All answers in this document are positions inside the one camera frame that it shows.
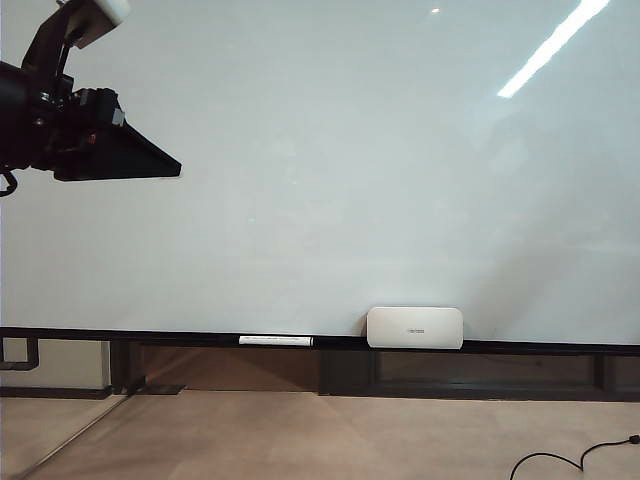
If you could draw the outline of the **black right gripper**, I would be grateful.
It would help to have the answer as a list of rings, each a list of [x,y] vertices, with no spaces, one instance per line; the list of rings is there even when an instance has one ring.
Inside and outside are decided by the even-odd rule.
[[[59,181],[170,178],[182,164],[127,122],[118,94],[84,88],[56,99],[29,93],[27,166]]]

